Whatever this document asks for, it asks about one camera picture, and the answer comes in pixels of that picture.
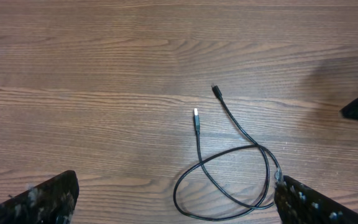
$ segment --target wood grain surface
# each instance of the wood grain surface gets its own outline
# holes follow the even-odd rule
[[[197,162],[193,108],[204,158],[248,144],[212,83],[284,174],[358,212],[358,122],[338,112],[358,97],[356,0],[0,0],[0,203],[73,169],[73,223],[205,223],[172,201]],[[253,149],[206,167],[245,202],[263,185]],[[242,210],[208,181],[189,175],[180,205]]]

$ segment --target black cable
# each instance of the black cable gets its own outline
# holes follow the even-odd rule
[[[197,163],[196,165],[194,165],[193,167],[191,167],[190,169],[188,169],[184,174],[182,174],[180,176],[180,178],[178,179],[176,185],[175,185],[175,188],[173,189],[173,203],[175,204],[177,210],[188,216],[188,217],[191,217],[191,218],[197,218],[197,219],[200,219],[200,220],[206,220],[206,221],[226,221],[226,220],[231,220],[231,219],[234,219],[234,218],[238,218],[238,217],[242,217],[244,215],[247,215],[249,214],[250,212],[252,212],[253,210],[263,210],[263,209],[266,209],[266,208],[270,208],[271,206],[274,205],[274,202],[271,202],[269,203],[268,205],[264,205],[264,206],[260,206],[263,201],[266,199],[266,196],[267,196],[267,192],[269,190],[269,183],[270,183],[270,167],[269,167],[269,160],[267,159],[267,155],[266,155],[266,152],[267,154],[273,159],[274,161],[274,164],[277,168],[277,175],[276,176],[276,179],[279,179],[281,178],[281,168],[280,168],[280,165],[278,164],[278,161],[276,160],[276,158],[274,157],[274,155],[272,154],[272,152],[270,152],[267,148],[261,146],[260,144],[258,144],[254,139],[251,138],[251,136],[249,136],[249,134],[247,134],[247,132],[240,126],[240,124],[236,121],[236,119],[233,117],[233,115],[230,113],[229,111],[229,108],[227,108],[226,104],[224,103],[223,101],[223,97],[222,97],[222,93],[221,91],[219,90],[218,86],[213,86],[212,87],[212,91],[214,92],[216,98],[221,102],[224,110],[226,111],[226,113],[229,115],[229,117],[233,120],[234,124],[240,129],[240,131],[244,134],[244,136],[250,141],[252,142],[251,145],[249,146],[241,146],[241,147],[236,147],[234,149],[229,149],[229,150],[226,150],[226,151],[223,151],[223,152],[220,152],[218,154],[215,154],[205,160],[203,160],[201,158],[201,149],[200,149],[200,118],[198,116],[198,111],[197,109],[195,109],[195,115],[194,115],[194,124],[195,124],[195,132],[196,132],[196,139],[197,139],[197,155],[198,155],[198,161],[199,163]],[[223,156],[227,153],[230,153],[230,152],[234,152],[234,151],[238,151],[238,150],[241,150],[241,149],[249,149],[249,148],[253,148],[253,147],[257,147],[260,151],[260,153],[262,154],[263,158],[264,158],[264,161],[265,161],[265,168],[266,168],[266,176],[265,176],[265,183],[264,183],[264,187],[263,187],[263,194],[261,196],[261,198],[258,200],[258,202],[255,204],[255,205],[248,205],[246,203],[242,203],[240,201],[238,201],[237,199],[235,199],[234,197],[232,197],[231,195],[229,195],[212,177],[211,175],[209,174],[209,172],[206,170],[204,164],[206,164],[207,162],[219,157],[219,156]],[[177,202],[177,190],[178,190],[178,187],[180,185],[180,183],[182,182],[182,180],[190,173],[192,172],[193,170],[199,168],[201,166],[202,170],[204,171],[205,175],[208,177],[208,179],[218,188],[218,190],[220,192],[222,192],[222,194],[224,194],[227,198],[229,198],[230,200],[232,200],[233,202],[236,202],[237,204],[245,207],[245,208],[248,208],[246,211],[244,212],[241,212],[237,215],[232,215],[232,216],[229,216],[229,217],[224,217],[224,218],[210,218],[210,217],[202,217],[200,215],[195,215],[195,214],[192,214],[190,212],[185,212],[183,211],[179,205],[178,205],[178,202]]]

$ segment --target usb connector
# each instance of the usb connector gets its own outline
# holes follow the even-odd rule
[[[200,118],[198,117],[197,108],[194,108],[194,129],[196,131],[196,134],[200,133]]]
[[[221,91],[219,90],[219,87],[218,87],[218,86],[212,84],[212,91],[214,92],[215,97],[216,97],[218,100],[223,100],[223,98],[222,98],[222,93],[221,93]]]

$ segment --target black textured surface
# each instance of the black textured surface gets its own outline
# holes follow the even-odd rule
[[[76,174],[65,171],[0,204],[0,224],[69,224],[80,192]]]
[[[356,224],[358,213],[284,176],[274,201],[283,224]]]

